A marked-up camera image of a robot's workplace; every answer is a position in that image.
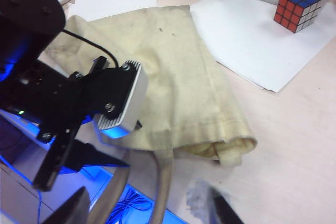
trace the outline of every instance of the white paper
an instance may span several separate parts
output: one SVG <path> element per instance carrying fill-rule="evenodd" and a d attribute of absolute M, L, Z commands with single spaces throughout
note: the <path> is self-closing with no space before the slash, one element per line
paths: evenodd
<path fill-rule="evenodd" d="M 156 0 L 76 0 L 69 4 L 68 18 L 78 15 L 89 22 L 148 7 L 157 7 Z"/>
<path fill-rule="evenodd" d="M 191 7 L 215 59 L 274 92 L 283 88 L 334 36 L 336 5 L 294 34 L 273 21 L 276 6 L 260 0 L 203 0 Z"/>

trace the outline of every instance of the gray cable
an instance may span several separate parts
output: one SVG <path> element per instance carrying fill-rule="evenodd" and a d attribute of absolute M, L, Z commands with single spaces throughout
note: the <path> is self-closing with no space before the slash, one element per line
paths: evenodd
<path fill-rule="evenodd" d="M 154 151 L 159 170 L 156 182 L 156 199 L 149 224 L 161 224 L 166 211 L 173 173 L 173 150 Z"/>

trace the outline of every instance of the red cube face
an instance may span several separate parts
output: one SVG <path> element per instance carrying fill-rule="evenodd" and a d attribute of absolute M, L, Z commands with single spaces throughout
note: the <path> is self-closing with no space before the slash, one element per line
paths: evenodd
<path fill-rule="evenodd" d="M 280 24 L 281 23 L 281 18 L 282 18 L 282 16 L 280 14 L 275 13 L 274 21 L 276 21 Z"/>
<path fill-rule="evenodd" d="M 294 13 L 296 14 L 296 15 L 298 15 L 299 17 L 301 17 L 301 15 L 302 15 L 302 13 L 303 13 L 303 8 L 301 7 L 301 6 L 296 6 L 295 8 L 294 8 Z"/>
<path fill-rule="evenodd" d="M 297 24 L 299 24 L 300 17 L 297 16 L 297 15 L 295 15 L 295 14 L 293 14 L 292 18 L 290 19 L 290 21 L 297 25 Z"/>
<path fill-rule="evenodd" d="M 285 17 L 286 19 L 290 19 L 291 16 L 292 16 L 292 13 L 291 13 L 290 11 L 288 11 L 288 10 L 285 10 L 285 11 L 284 11 L 284 17 Z"/>
<path fill-rule="evenodd" d="M 292 31 L 293 33 L 295 33 L 297 27 L 298 27 L 298 26 L 295 25 L 295 24 L 293 24 L 292 22 L 290 22 L 289 25 L 288 25 L 288 29 L 289 29 L 290 31 Z"/>
<path fill-rule="evenodd" d="M 288 24 L 289 24 L 289 20 L 288 19 L 285 19 L 283 18 L 282 21 L 281 21 L 281 24 L 284 26 L 284 27 L 288 27 Z"/>
<path fill-rule="evenodd" d="M 279 0 L 279 5 L 286 6 L 287 0 Z"/>
<path fill-rule="evenodd" d="M 286 5 L 287 10 L 289 10 L 290 12 L 293 12 L 294 7 L 295 7 L 295 4 L 293 2 L 291 2 L 291 1 L 287 2 L 287 5 Z"/>
<path fill-rule="evenodd" d="M 283 8 L 281 5 L 278 5 L 276 12 L 278 14 L 282 15 L 284 10 L 285 10 L 285 8 Z"/>

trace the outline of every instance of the beige cloth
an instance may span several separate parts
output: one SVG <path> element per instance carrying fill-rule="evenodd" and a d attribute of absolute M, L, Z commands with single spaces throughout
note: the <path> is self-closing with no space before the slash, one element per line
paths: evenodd
<path fill-rule="evenodd" d="M 199 37 L 188 6 L 147 8 L 89 23 L 73 16 L 66 29 L 107 48 L 119 64 L 139 61 L 149 77 L 139 118 L 143 128 L 119 139 L 103 135 L 104 142 L 136 150 L 181 148 L 223 165 L 240 164 L 255 148 L 222 66 Z M 67 73 L 83 74 L 104 55 L 66 34 L 46 53 Z"/>

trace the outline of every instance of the table surface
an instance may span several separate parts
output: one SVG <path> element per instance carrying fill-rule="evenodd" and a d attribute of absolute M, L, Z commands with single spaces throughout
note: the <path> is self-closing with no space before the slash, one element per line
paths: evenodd
<path fill-rule="evenodd" d="M 174 6 L 200 0 L 157 1 Z M 234 168 L 176 153 L 168 209 L 188 223 L 201 224 L 186 204 L 186 192 L 201 178 L 226 192 L 248 224 L 336 223 L 335 51 L 336 38 L 279 93 L 222 67 L 258 146 Z M 151 154 L 136 152 L 129 183 L 154 198 L 155 171 Z"/>

